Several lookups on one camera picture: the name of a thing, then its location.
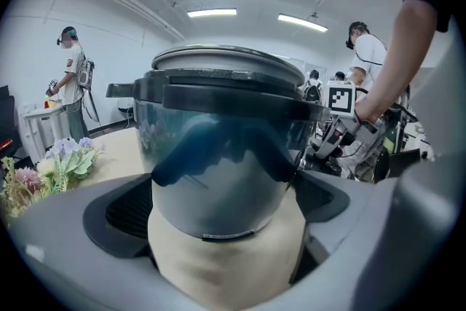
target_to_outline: pot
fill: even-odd
[[[204,240],[257,232],[296,180],[328,110],[303,101],[300,70],[255,50],[179,47],[156,56],[152,68],[132,84],[110,84],[107,97],[135,99],[154,204],[174,227]]]

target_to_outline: gray lid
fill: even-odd
[[[284,79],[295,87],[304,84],[302,72],[281,58],[249,48],[217,44],[192,44],[166,50],[153,59],[152,68],[249,71]]]

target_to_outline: gray pants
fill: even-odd
[[[71,137],[78,143],[82,138],[89,138],[84,118],[82,117],[82,99],[76,103],[65,106],[66,116],[68,118],[68,126],[70,128]]]

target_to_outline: baseboard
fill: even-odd
[[[134,122],[134,118],[130,118],[130,123],[133,123],[133,122]],[[89,135],[92,135],[93,133],[98,133],[99,131],[107,130],[114,126],[124,125],[125,123],[128,123],[127,119],[123,119],[122,121],[118,121],[118,122],[109,123],[108,125],[105,125],[105,126],[93,128],[92,130],[89,130]]]

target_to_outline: beige tabletop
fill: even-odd
[[[106,154],[82,186],[149,172],[138,136],[130,128],[96,138],[95,144],[104,145]],[[149,243],[160,273],[212,310],[242,310],[288,289],[303,232],[304,218],[292,189],[269,224],[253,237],[236,242],[206,243],[186,235],[157,209],[149,217]]]

